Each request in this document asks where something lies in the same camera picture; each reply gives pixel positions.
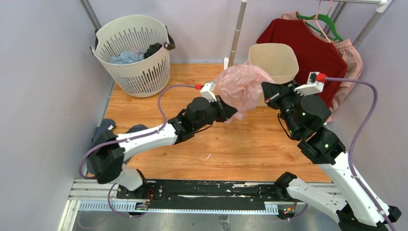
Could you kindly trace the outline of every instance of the basket handle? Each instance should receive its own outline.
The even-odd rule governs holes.
[[[96,32],[98,32],[98,29],[95,29],[95,49],[98,47],[98,43],[99,43],[98,37],[96,37]],[[92,46],[89,46],[89,49],[90,49],[91,54],[94,55],[92,52]]]
[[[174,43],[173,38],[172,38],[172,37],[170,36],[170,34],[168,33],[167,26],[165,26],[165,27],[166,27],[166,31],[167,31],[168,41],[170,42],[170,44],[167,43],[167,42],[165,42],[165,43],[164,43],[164,47],[165,47],[167,50],[171,51],[172,49],[176,48],[176,44]]]

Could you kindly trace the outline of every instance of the laundry basket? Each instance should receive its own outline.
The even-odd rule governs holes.
[[[127,94],[144,98],[157,94],[170,79],[169,51],[175,45],[167,28],[155,18],[130,15],[115,19],[96,32],[98,44],[93,54]],[[150,45],[163,47],[152,56],[134,64],[111,64],[112,56],[124,51],[146,51]]]
[[[261,43],[249,48],[248,62],[266,71],[277,84],[290,82],[299,72],[296,55],[292,48],[281,43]],[[258,106],[266,107],[263,94]]]

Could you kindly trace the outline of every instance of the red t-shirt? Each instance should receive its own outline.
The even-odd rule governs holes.
[[[257,43],[283,43],[290,46],[299,63],[299,73],[294,78],[300,85],[306,84],[309,73],[318,71],[329,77],[343,78],[347,64],[333,44],[317,38],[302,20],[273,20]],[[318,96],[327,107],[340,87],[340,82],[326,81]]]

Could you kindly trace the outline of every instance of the red connector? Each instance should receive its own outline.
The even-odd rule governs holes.
[[[326,74],[320,73],[320,74],[318,74],[318,76],[316,77],[316,81],[319,81],[319,82],[321,82],[321,83],[324,83],[324,82],[326,82],[326,80],[324,79],[324,78],[326,78],[326,77],[327,77]]]

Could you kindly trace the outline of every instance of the metal pole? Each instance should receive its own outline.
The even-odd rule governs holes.
[[[229,55],[228,67],[234,64],[235,52],[237,50],[238,39],[240,38],[240,32],[241,32],[241,26],[242,26],[242,21],[243,21],[243,15],[245,13],[246,1],[247,0],[241,0],[240,13],[238,15],[237,27],[235,28],[234,40],[232,41],[232,48],[231,48],[231,53]]]
[[[367,34],[371,31],[371,29],[375,26],[377,23],[378,19],[380,19],[382,13],[375,12],[373,16],[370,18],[370,20],[367,22],[367,24],[364,26],[363,30],[360,32],[360,34],[357,36],[356,40],[353,42],[354,47],[358,47],[361,43],[361,41],[367,36]]]
[[[352,3],[365,3],[365,4],[380,4],[382,0],[333,0],[339,2],[352,2]]]
[[[334,23],[337,22],[337,20],[340,18],[340,15],[343,13],[345,6],[347,5],[347,2],[343,3],[338,3],[337,6],[334,8],[333,13],[331,14],[330,18],[333,20]],[[324,27],[324,33],[329,34],[330,33],[330,27],[326,25]]]
[[[79,0],[79,2],[82,5],[82,8],[84,8],[85,13],[88,16],[88,19],[90,23],[92,24],[93,28],[95,30],[99,30],[101,28],[101,24],[99,23],[98,19],[96,18],[95,12],[93,11],[92,7],[90,6],[90,3],[88,0]]]

